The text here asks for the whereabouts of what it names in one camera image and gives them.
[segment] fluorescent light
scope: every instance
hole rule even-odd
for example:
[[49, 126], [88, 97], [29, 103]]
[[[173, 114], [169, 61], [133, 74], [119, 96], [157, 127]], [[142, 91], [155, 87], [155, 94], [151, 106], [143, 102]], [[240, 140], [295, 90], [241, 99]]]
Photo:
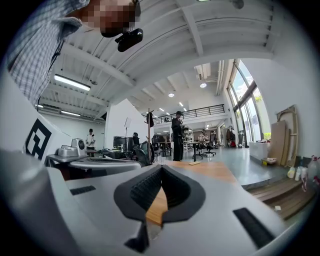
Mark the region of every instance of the fluorescent light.
[[82, 90], [86, 90], [86, 91], [90, 91], [90, 88], [91, 88], [91, 87], [88, 86], [88, 85], [85, 85], [85, 84], [83, 84], [83, 83], [80, 83], [80, 82], [71, 80], [71, 79], [69, 79], [69, 78], [63, 77], [63, 76], [58, 75], [58, 74], [55, 74], [55, 75], [54, 75], [54, 79], [57, 80], [57, 81], [66, 83], [66, 84], [68, 84], [68, 85], [78, 87], [78, 88], [80, 88], [80, 89], [82, 89]]
[[80, 114], [70, 113], [70, 112], [67, 112], [67, 111], [61, 111], [61, 113], [68, 114], [68, 115], [73, 115], [73, 116], [76, 116], [76, 117], [80, 117]]

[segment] wooden floor platform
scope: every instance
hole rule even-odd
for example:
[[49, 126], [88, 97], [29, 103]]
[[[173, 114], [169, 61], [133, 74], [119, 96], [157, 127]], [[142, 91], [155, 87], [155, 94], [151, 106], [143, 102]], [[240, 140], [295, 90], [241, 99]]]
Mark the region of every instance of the wooden floor platform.
[[272, 209], [280, 206], [281, 210], [277, 213], [287, 220], [298, 213], [315, 196], [314, 190], [308, 189], [307, 192], [304, 192], [301, 186], [301, 181], [284, 178], [264, 187], [250, 189], [248, 192]]
[[[188, 162], [183, 161], [166, 161], [165, 164], [168, 166], [183, 168], [185, 170], [202, 174], [204, 176], [232, 183], [235, 184], [235, 186], [240, 186], [232, 172], [225, 166], [223, 162], [202, 162], [196, 165], [189, 165]], [[161, 226], [162, 215], [167, 210], [168, 206], [166, 194], [161, 188], [145, 215], [146, 219], [158, 226]]]

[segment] checkered shirt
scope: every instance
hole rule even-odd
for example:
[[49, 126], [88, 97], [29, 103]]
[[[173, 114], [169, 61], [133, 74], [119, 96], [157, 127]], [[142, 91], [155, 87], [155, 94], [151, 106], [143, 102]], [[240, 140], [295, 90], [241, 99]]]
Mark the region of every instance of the checkered shirt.
[[89, 2], [90, 0], [44, 1], [11, 42], [5, 64], [31, 104], [37, 104], [49, 84], [52, 57], [59, 44], [82, 26], [79, 19], [66, 15], [85, 7]]

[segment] railing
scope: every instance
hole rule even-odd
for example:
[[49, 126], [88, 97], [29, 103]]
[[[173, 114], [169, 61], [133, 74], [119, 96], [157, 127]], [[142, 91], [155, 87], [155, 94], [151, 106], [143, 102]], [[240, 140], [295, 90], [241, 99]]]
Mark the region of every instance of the railing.
[[[197, 109], [184, 111], [184, 112], [182, 112], [181, 118], [184, 120], [184, 119], [189, 119], [189, 118], [198, 118], [198, 117], [210, 116], [210, 115], [215, 115], [215, 114], [222, 114], [224, 112], [225, 112], [224, 104], [220, 104], [220, 105], [207, 106], [207, 107], [203, 107], [203, 108], [197, 108]], [[175, 117], [176, 117], [176, 113], [160, 116], [160, 117], [154, 118], [153, 123], [155, 125], [159, 125], [162, 123], [168, 123], [168, 122], [171, 122], [172, 119]]]

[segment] black printed logo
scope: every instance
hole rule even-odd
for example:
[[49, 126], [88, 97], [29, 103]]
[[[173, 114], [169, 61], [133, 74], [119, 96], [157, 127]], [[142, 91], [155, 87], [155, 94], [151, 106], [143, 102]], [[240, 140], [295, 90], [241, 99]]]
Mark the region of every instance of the black printed logo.
[[35, 158], [41, 160], [46, 146], [51, 136], [49, 131], [39, 119], [34, 122], [34, 125], [25, 142], [26, 152]]

